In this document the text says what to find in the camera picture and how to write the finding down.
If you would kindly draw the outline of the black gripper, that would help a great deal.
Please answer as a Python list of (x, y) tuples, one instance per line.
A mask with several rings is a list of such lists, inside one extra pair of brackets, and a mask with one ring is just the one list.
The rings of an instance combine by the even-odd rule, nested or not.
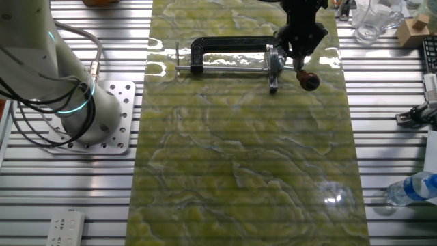
[[(316, 23), (318, 10), (324, 7), (324, 0), (281, 0), (281, 7), (287, 15), (287, 25), (274, 33), (274, 37), (288, 57), (295, 58), (295, 68), (303, 68), (305, 57), (310, 56), (328, 31), (323, 24)], [(301, 36), (296, 49), (293, 45), (296, 35), (292, 27), (312, 28)]]

